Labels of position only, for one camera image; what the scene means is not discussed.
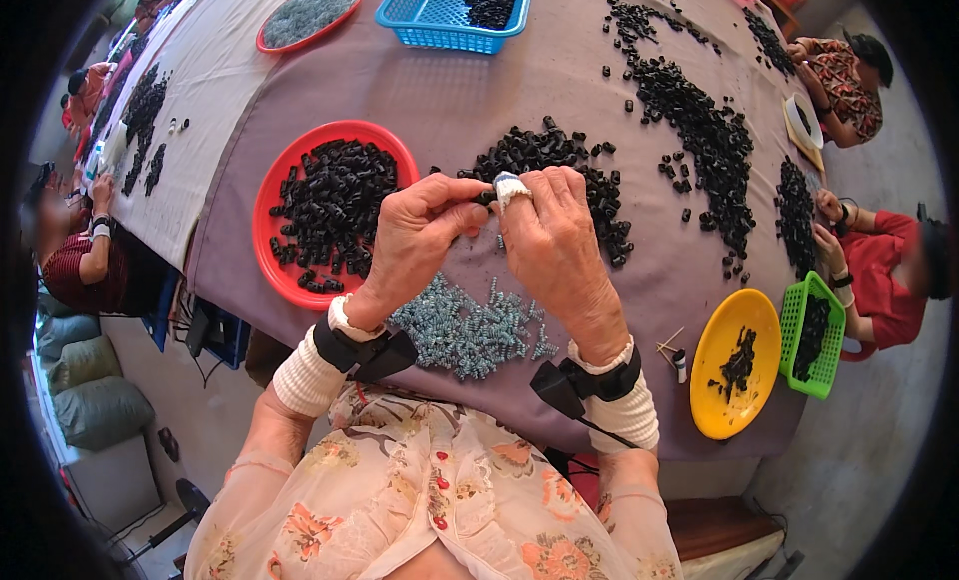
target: green plastic basket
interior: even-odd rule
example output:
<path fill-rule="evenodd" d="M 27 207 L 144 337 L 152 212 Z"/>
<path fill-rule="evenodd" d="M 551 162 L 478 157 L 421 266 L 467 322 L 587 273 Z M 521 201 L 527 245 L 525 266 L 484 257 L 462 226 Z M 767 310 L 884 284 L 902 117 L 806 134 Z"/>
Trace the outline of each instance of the green plastic basket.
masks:
<path fill-rule="evenodd" d="M 797 380 L 792 376 L 792 366 L 799 350 L 799 337 L 803 333 L 806 318 L 806 298 L 809 294 L 830 302 L 830 324 L 823 336 L 819 357 L 809 365 L 809 380 Z M 780 314 L 780 329 L 783 333 L 783 354 L 780 355 L 780 373 L 789 383 L 789 388 L 806 393 L 817 399 L 825 399 L 833 388 L 839 354 L 842 352 L 842 336 L 846 328 L 846 310 L 836 299 L 823 279 L 812 270 L 806 280 L 785 289 L 783 313 Z"/>

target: yellow plate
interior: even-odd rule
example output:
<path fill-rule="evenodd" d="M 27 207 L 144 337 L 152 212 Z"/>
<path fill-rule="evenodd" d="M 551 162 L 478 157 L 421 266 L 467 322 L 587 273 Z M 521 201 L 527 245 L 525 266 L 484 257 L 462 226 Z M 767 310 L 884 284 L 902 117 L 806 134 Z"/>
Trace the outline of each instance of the yellow plate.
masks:
<path fill-rule="evenodd" d="M 747 390 L 739 392 L 734 387 L 726 403 L 725 394 L 720 395 L 714 384 L 708 384 L 713 379 L 726 385 L 719 366 L 736 353 L 739 331 L 744 326 L 756 331 L 753 372 L 747 381 Z M 755 288 L 737 290 L 713 311 L 696 347 L 689 378 L 692 419 L 703 434 L 721 440 L 749 426 L 773 390 L 782 348 L 783 336 L 776 309 Z"/>

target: small bottle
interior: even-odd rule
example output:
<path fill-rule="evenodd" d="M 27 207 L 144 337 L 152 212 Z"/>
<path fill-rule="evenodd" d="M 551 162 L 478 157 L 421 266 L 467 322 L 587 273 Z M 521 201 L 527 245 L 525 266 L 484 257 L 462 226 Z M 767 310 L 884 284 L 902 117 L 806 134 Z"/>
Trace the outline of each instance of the small bottle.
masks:
<path fill-rule="evenodd" d="M 672 364 L 676 366 L 676 375 L 679 377 L 679 383 L 686 382 L 686 350 L 680 349 L 672 354 Z"/>

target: floral blouse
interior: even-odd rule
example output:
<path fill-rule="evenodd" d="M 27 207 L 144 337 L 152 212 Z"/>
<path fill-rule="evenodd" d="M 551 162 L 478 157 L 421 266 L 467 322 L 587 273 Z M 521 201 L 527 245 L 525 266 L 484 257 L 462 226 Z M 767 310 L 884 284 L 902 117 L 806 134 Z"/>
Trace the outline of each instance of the floral blouse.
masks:
<path fill-rule="evenodd" d="M 836 117 L 842 123 L 852 122 L 862 142 L 880 132 L 882 106 L 880 96 L 866 91 L 853 74 L 855 56 L 842 41 L 812 39 L 809 67 L 816 72 L 826 89 Z"/>
<path fill-rule="evenodd" d="M 531 443 L 468 407 L 346 382 L 329 417 L 295 468 L 236 461 L 185 577 L 383 578 L 437 540 L 480 579 L 683 577 L 662 499 L 619 474 L 600 478 L 593 512 Z"/>

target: red plate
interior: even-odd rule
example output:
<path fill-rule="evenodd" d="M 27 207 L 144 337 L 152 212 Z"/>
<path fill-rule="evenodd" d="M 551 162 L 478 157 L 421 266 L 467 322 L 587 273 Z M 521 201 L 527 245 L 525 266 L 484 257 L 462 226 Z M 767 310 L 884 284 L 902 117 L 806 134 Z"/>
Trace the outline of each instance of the red plate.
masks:
<path fill-rule="evenodd" d="M 413 156 L 393 133 L 376 124 L 354 119 L 330 122 L 314 128 L 294 141 L 280 154 L 280 157 L 276 158 L 267 172 L 267 177 L 263 179 L 263 184 L 260 185 L 256 203 L 253 205 L 253 253 L 256 254 L 256 261 L 260 264 L 263 275 L 267 277 L 276 292 L 283 295 L 287 301 L 308 310 L 326 310 L 334 297 L 355 291 L 363 284 L 363 279 L 356 274 L 346 274 L 343 266 L 341 274 L 335 277 L 342 282 L 343 293 L 317 294 L 296 286 L 296 279 L 303 274 L 303 269 L 295 263 L 280 267 L 270 251 L 270 237 L 279 237 L 280 226 L 289 224 L 290 221 L 282 216 L 270 216 L 270 208 L 274 205 L 283 205 L 280 199 L 280 183 L 287 179 L 290 166 L 299 166 L 299 178 L 303 178 L 300 155 L 309 153 L 310 149 L 318 144 L 337 139 L 372 142 L 380 150 L 392 155 L 396 160 L 396 186 L 400 189 L 405 189 L 419 180 Z M 313 270 L 318 277 L 321 274 L 330 276 L 329 265 L 315 265 Z"/>
<path fill-rule="evenodd" d="M 267 20 L 263 22 L 263 25 L 260 26 L 260 31 L 256 34 L 256 48 L 259 49 L 260 51 L 262 51 L 263 53 L 289 53 L 290 51 L 296 51 L 297 49 L 304 48 L 305 46 L 310 45 L 310 44 L 313 43 L 314 41 L 317 41 L 320 37 L 322 37 L 322 36 L 324 36 L 324 35 L 327 35 L 327 34 L 330 33 L 334 28 L 336 28 L 337 26 L 339 26 L 340 24 L 342 24 L 344 20 L 346 20 L 347 18 L 349 18 L 350 15 L 351 15 L 353 12 L 356 11 L 356 8 L 360 5 L 360 1 L 362 1 L 362 0 L 355 0 L 355 1 L 353 2 L 353 5 L 350 6 L 350 9 L 347 10 L 347 11 L 345 11 L 345 12 L 343 12 L 343 15 L 342 15 L 340 18 L 337 18 L 337 19 L 334 20 L 333 22 L 330 22 L 327 26 L 321 28 L 321 29 L 318 30 L 317 32 L 315 32 L 315 33 L 313 33 L 312 35 L 308 36 L 307 38 L 302 39 L 302 40 L 300 40 L 300 41 L 297 41 L 296 43 L 291 43 L 291 44 L 288 45 L 288 46 L 279 46 L 279 47 L 277 47 L 277 48 L 275 48 L 275 49 L 269 48 L 269 47 L 266 46 L 266 44 L 264 44 L 264 42 L 263 42 L 263 28 L 264 28 L 264 26 L 267 25 L 267 22 L 270 22 L 270 16 L 273 15 L 272 13 L 270 13 L 270 16 L 268 16 L 268 17 L 267 17 Z"/>

